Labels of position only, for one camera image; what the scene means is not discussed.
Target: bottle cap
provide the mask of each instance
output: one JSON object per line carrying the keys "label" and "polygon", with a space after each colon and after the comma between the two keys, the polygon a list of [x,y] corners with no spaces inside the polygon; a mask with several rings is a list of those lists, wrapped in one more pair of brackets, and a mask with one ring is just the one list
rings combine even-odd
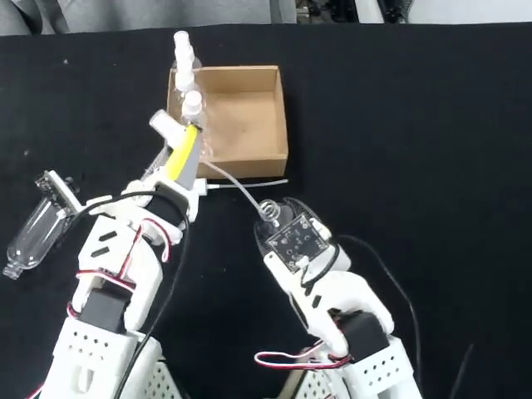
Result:
{"label": "bottle cap", "polygon": [[175,88],[182,93],[193,90],[195,87],[194,72],[192,68],[179,68],[175,73]]}
{"label": "bottle cap", "polygon": [[197,116],[203,110],[203,98],[199,91],[193,90],[185,94],[181,109],[183,116]]}
{"label": "bottle cap", "polygon": [[187,31],[178,31],[174,33],[175,48],[190,46],[190,36]]}
{"label": "bottle cap", "polygon": [[190,45],[189,34],[185,31],[179,31],[174,35],[175,43],[175,60],[190,60],[194,62],[194,48]]}

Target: cardboard box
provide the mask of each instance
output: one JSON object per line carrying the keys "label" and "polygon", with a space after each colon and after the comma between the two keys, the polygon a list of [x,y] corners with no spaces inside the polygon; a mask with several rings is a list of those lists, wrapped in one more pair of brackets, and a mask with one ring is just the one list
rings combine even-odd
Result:
{"label": "cardboard box", "polygon": [[[168,113],[177,121],[175,70],[170,71]],[[277,66],[216,66],[196,72],[206,95],[209,160],[238,178],[282,176],[288,158],[283,87]],[[199,165],[199,177],[220,178]]]}

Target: black cloth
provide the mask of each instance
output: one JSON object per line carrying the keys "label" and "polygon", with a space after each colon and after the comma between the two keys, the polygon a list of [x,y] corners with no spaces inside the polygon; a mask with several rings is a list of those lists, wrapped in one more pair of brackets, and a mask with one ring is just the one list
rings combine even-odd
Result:
{"label": "black cloth", "polygon": [[[190,31],[207,66],[280,65],[291,182],[254,193],[295,196],[335,234],[380,251],[419,313],[426,398],[448,397],[472,342],[456,398],[531,397],[532,25]],[[161,146],[147,122],[165,107],[172,57],[171,30],[0,39],[3,246],[38,202],[43,170],[74,177],[83,199],[142,173]],[[200,201],[156,329],[193,399],[274,397],[286,374],[258,367],[254,353],[313,341],[259,257],[254,220],[237,191]],[[0,278],[2,397],[44,380],[89,228],[19,281]],[[345,248],[412,355],[401,297]]]}

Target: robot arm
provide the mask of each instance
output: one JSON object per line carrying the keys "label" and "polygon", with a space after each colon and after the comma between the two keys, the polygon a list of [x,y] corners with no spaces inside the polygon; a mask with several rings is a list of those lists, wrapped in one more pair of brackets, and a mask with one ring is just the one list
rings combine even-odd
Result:
{"label": "robot arm", "polygon": [[[295,199],[261,206],[274,209],[271,220],[255,225],[264,263],[307,332],[322,342],[306,357],[320,367],[305,363],[301,368],[314,371],[293,372],[279,398],[421,399],[401,340],[392,336],[391,314],[367,281],[348,271],[351,261],[329,230]],[[336,367],[339,358],[349,361]]]}
{"label": "robot arm", "polygon": [[[166,121],[170,118],[160,112],[156,115]],[[139,332],[165,273],[149,243],[165,246],[161,258],[166,262],[171,246],[180,243],[188,226],[184,220],[175,222],[159,216],[152,209],[152,198],[158,197],[151,193],[164,191],[163,196],[170,198],[189,222],[198,212],[198,195],[175,182],[185,168],[195,173],[198,161],[193,157],[194,148],[182,147],[184,142],[194,144],[198,140],[197,130],[177,122],[162,130],[168,137],[177,135],[169,143],[170,148],[175,145],[174,153],[163,165],[146,179],[130,183],[116,202],[101,197],[76,209],[78,214],[98,216],[78,256],[79,283],[68,305],[69,317],[57,339],[40,399],[136,399],[163,394],[181,398],[160,361],[160,344]],[[75,199],[64,184],[55,185],[54,190],[61,197]]]}

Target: plastic bottle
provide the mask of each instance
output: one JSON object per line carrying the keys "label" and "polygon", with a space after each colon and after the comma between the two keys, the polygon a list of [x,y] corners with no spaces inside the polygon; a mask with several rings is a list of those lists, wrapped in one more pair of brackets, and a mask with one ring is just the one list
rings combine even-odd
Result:
{"label": "plastic bottle", "polygon": [[210,158],[213,155],[210,144],[209,131],[207,130],[207,115],[204,110],[203,97],[199,91],[189,91],[181,107],[181,121],[184,125],[190,123],[201,129],[201,156]]}
{"label": "plastic bottle", "polygon": [[203,108],[203,97],[197,90],[189,91],[185,94],[185,100],[181,107],[181,118],[185,125],[195,124],[202,130],[207,125],[207,116]]}
{"label": "plastic bottle", "polygon": [[7,247],[3,274],[16,280],[22,271],[36,268],[70,223],[64,209],[43,198]]}
{"label": "plastic bottle", "polygon": [[188,60],[193,69],[201,68],[201,61],[195,55],[194,48],[190,44],[190,36],[186,31],[178,31],[174,34],[175,62]]}
{"label": "plastic bottle", "polygon": [[180,94],[180,103],[189,91],[198,90],[190,60],[179,60],[175,70],[175,89]]}

